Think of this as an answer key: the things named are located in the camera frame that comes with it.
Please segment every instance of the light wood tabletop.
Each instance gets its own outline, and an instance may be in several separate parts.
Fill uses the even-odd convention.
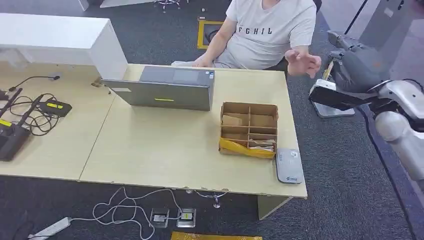
[[[124,80],[137,81],[143,68],[129,64]],[[216,69],[209,112],[131,106],[117,96],[79,180],[306,198],[305,181],[277,180],[275,160],[218,152],[223,102],[277,105],[278,147],[299,149],[283,72]]]
[[[25,69],[15,69],[7,62],[0,62],[0,89],[7,90],[31,76],[54,75],[55,72],[61,75],[60,79],[30,79],[20,86],[23,88],[20,95],[34,100],[41,94],[51,93],[58,101],[70,104],[72,110],[47,135],[31,136],[12,161],[0,161],[0,175],[66,180],[80,178],[115,97],[108,94],[105,87],[91,86],[99,77],[96,68],[30,64]],[[23,114],[28,108],[29,105],[25,104],[14,107],[13,111]],[[12,122],[20,117],[7,112],[2,119]]]

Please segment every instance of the gray shorts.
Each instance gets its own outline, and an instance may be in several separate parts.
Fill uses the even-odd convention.
[[[171,63],[171,66],[192,67],[193,63],[194,61],[174,61]],[[213,61],[213,67],[221,69],[244,69],[227,49]]]

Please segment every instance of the desk leg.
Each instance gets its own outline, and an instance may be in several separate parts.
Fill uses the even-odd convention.
[[[257,213],[259,220],[264,220],[281,206],[290,201],[290,196],[257,196]]]

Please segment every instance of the cardboard box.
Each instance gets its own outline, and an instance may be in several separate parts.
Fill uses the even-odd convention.
[[[277,120],[276,105],[224,102],[221,107],[219,152],[273,158],[277,150]],[[228,141],[237,145],[229,146]],[[268,151],[271,154],[255,154],[251,150],[255,147],[267,147],[272,151]]]

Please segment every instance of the laptop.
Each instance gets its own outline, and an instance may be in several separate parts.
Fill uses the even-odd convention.
[[[139,81],[102,82],[130,105],[210,111],[215,71],[145,66]]]

